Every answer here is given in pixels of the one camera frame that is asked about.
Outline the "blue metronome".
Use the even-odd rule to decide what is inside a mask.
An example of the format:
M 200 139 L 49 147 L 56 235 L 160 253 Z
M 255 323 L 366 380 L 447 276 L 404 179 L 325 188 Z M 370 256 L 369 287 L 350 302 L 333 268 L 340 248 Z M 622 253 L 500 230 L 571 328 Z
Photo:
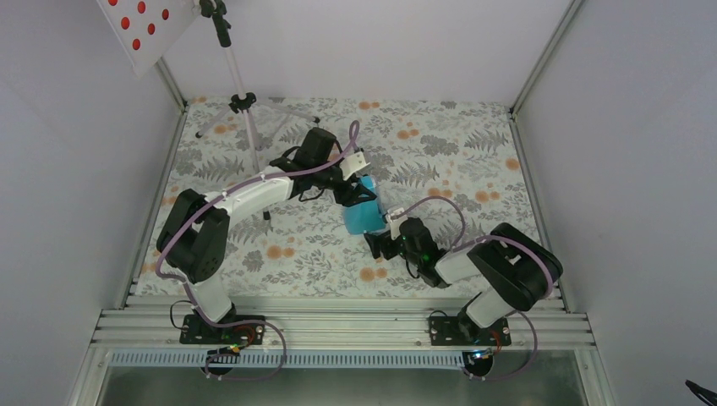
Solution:
M 386 228 L 385 210 L 381 203 L 379 186 L 375 178 L 366 175 L 360 180 L 363 186 L 376 195 L 376 198 L 343 209 L 344 225 L 350 235 L 375 233 Z

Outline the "white tripod music stand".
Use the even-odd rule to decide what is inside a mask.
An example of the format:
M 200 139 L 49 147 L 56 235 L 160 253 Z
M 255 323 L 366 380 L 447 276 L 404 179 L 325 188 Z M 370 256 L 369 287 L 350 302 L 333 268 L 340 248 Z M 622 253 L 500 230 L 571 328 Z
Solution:
M 258 99 L 255 93 L 248 92 L 244 89 L 243 81 L 241 79 L 237 59 L 232 50 L 232 40 L 230 37 L 229 30 L 232 28 L 231 24 L 225 19 L 227 13 L 226 4 L 223 1 L 211 1 L 211 0 L 199 0 L 195 1 L 200 10 L 200 15 L 204 18 L 210 19 L 215 27 L 217 39 L 223 51 L 225 52 L 227 65 L 231 73 L 233 83 L 235 86 L 235 93 L 230 97 L 230 102 L 227 107 L 221 110 L 220 113 L 212 117 L 207 123 L 205 123 L 196 133 L 197 139 L 202 138 L 207 132 L 213 129 L 217 124 L 223 121 L 223 119 L 230 113 L 239 114 L 244 118 L 246 127 L 247 140 L 249 142 L 249 149 L 251 150 L 251 159 L 253 168 L 259 171 L 259 161 L 257 151 L 260 147 L 259 132 L 255 125 L 255 119 L 252 113 L 252 107 L 254 104 L 266 106 L 286 114 L 286 118 L 295 116 L 307 120 L 310 123 L 320 123 L 320 118 L 304 112 L 299 112 L 290 108 L 281 107 L 274 104 L 269 99 Z

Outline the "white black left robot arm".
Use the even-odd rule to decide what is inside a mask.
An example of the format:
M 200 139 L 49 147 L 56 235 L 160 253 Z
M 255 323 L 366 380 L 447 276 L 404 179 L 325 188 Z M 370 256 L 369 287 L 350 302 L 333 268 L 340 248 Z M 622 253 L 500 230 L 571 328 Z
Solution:
M 203 320 L 202 332 L 213 342 L 225 342 L 235 331 L 236 321 L 229 315 L 233 302 L 220 275 L 232 228 L 275 204 L 305 202 L 304 193 L 311 189 L 331 191 L 335 203 L 344 207 L 376 200 L 359 176 L 369 162 L 357 146 L 358 121 L 351 122 L 348 135 L 348 144 L 340 146 L 333 133 L 312 128 L 301 145 L 253 177 L 216 193 L 186 189 L 175 200 L 156 240 L 161 253 L 156 275 L 183 284 Z

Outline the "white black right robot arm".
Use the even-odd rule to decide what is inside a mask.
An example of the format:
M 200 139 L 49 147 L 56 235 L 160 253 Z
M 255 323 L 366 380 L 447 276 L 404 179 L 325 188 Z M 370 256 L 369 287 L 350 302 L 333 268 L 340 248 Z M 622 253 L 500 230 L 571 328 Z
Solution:
M 448 288 L 471 277 L 482 277 L 488 287 L 457 314 L 460 338 L 478 344 L 501 318 L 525 312 L 551 295 L 563 274 L 554 254 L 507 222 L 455 250 L 438 247 L 429 229 L 410 217 L 395 232 L 364 235 L 374 258 L 404 259 L 413 275 L 432 288 Z

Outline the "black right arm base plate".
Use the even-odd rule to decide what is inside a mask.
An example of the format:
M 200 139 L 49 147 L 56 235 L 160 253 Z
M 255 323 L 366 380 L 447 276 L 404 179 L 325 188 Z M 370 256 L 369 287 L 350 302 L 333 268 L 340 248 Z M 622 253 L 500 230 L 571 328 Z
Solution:
M 498 319 L 488 327 L 480 327 L 463 310 L 456 315 L 434 310 L 428 317 L 428 325 L 432 346 L 503 347 L 512 344 L 506 317 Z

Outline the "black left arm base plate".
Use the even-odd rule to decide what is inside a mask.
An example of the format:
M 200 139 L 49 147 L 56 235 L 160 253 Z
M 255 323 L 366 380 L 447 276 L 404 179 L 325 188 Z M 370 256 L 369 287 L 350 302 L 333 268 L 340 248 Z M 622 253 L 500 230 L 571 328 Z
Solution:
M 186 315 L 179 326 L 181 344 L 214 345 L 219 347 L 246 347 L 263 342 L 265 317 L 262 315 L 230 315 L 221 323 L 252 321 L 241 326 L 214 327 L 196 314 Z

